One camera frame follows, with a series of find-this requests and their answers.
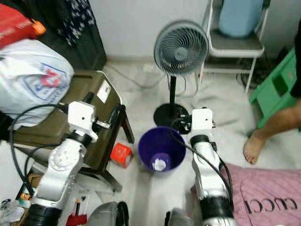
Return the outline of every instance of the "fan grille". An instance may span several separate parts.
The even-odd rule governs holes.
[[[208,52],[208,39],[194,22],[174,22],[160,33],[155,61],[169,75],[185,75],[201,67]]]

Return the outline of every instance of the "power cord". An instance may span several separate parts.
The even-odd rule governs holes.
[[[135,85],[139,86],[140,88],[142,89],[152,89],[154,88],[155,86],[157,86],[164,78],[165,78],[165,75],[163,75],[162,77],[160,77],[156,82],[154,82],[153,84],[151,85],[147,85],[147,86],[144,86],[144,85],[141,85],[139,84],[138,82],[136,82],[134,79],[131,79],[127,76],[125,76],[120,70],[118,70],[116,67],[110,65],[110,64],[106,64],[107,67],[113,69],[115,72],[117,72],[120,76],[122,76],[123,78],[131,81],[132,83],[134,83]]]
[[[227,177],[228,177],[228,180],[229,180],[229,184],[227,183],[226,179],[224,178],[224,176],[220,173],[220,171],[213,165],[211,164],[211,162],[206,159],[203,155],[199,154],[194,148],[188,146],[187,144],[183,143],[182,141],[178,140],[174,134],[173,134],[173,127],[174,125],[179,122],[179,121],[183,121],[184,118],[178,118],[178,119],[175,119],[172,121],[172,123],[170,124],[170,127],[169,127],[169,131],[170,131],[170,135],[171,137],[176,141],[178,142],[179,144],[181,144],[182,146],[188,148],[190,151],[192,151],[192,153],[196,154],[197,156],[199,156],[201,159],[203,159],[217,174],[218,176],[222,179],[223,183],[225,184],[226,188],[227,188],[227,191],[228,191],[228,194],[229,194],[229,199],[230,199],[230,205],[231,205],[231,209],[232,211],[234,210],[234,203],[233,203],[233,184],[232,184],[232,178],[231,178],[231,175],[230,175],[230,171],[226,165],[226,163],[220,158],[220,161],[221,161],[221,164],[223,165],[223,167],[225,168],[226,170],[226,173],[227,173]]]
[[[195,78],[195,82],[196,82],[196,91],[194,91],[191,95],[179,95],[177,97],[181,97],[181,98],[195,97],[195,95],[198,93],[198,90],[199,90],[198,79],[197,79],[196,73],[194,74],[194,78]]]
[[[25,110],[22,113],[18,114],[18,116],[13,120],[13,122],[10,126],[10,130],[9,130],[10,150],[11,150],[11,154],[12,154],[12,157],[13,157],[14,165],[15,165],[15,168],[17,170],[17,173],[19,174],[20,178],[22,179],[22,181],[23,181],[24,185],[26,186],[26,188],[27,188],[30,195],[34,194],[34,190],[32,189],[30,183],[28,182],[28,179],[25,177],[25,175],[22,174],[22,171],[20,169],[20,166],[19,166],[17,158],[16,158],[16,151],[14,149],[14,143],[15,143],[15,140],[14,140],[14,126],[15,126],[16,122],[18,121],[18,119],[21,116],[25,115],[27,112],[30,112],[34,109],[41,108],[41,107],[55,107],[55,108],[60,108],[60,109],[64,108],[61,105],[54,105],[54,104],[37,105],[37,106],[31,107],[31,108],[28,108],[27,110]]]
[[[181,97],[186,92],[186,78],[183,75],[182,75],[182,77],[184,79],[184,89],[180,93],[176,94],[175,95],[176,97]],[[167,75],[167,83],[168,83],[168,90],[170,91],[169,75]]]

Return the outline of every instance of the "green plastic crate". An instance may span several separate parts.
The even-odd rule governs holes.
[[[258,128],[276,112],[296,103],[290,94],[296,80],[296,55],[292,49],[250,97],[250,103],[257,103],[262,113]]]

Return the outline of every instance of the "fan base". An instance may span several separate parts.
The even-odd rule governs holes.
[[[170,126],[173,120],[179,118],[180,116],[188,116],[188,111],[181,105],[175,104],[175,114],[174,117],[170,116],[170,104],[164,104],[158,107],[154,113],[154,121],[157,126]],[[188,134],[190,128],[186,129],[181,125],[174,125],[174,129],[179,131],[180,134]]]

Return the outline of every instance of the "plastic bucket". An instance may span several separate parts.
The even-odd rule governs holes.
[[[184,143],[181,135],[174,129],[173,135]],[[182,163],[186,147],[172,138],[169,127],[159,126],[150,129],[141,137],[138,154],[149,170],[166,172],[175,169]]]

